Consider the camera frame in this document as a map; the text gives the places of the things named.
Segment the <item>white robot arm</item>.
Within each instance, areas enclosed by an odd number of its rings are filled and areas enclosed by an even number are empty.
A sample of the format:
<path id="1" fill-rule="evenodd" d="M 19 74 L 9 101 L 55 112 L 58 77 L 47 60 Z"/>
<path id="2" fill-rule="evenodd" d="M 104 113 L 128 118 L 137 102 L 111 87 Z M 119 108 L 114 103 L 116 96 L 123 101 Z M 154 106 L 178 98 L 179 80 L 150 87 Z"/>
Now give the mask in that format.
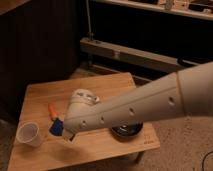
<path id="1" fill-rule="evenodd" d="M 171 73 L 105 102 L 90 91 L 71 96 L 62 136 L 183 116 L 213 116 L 213 62 Z"/>

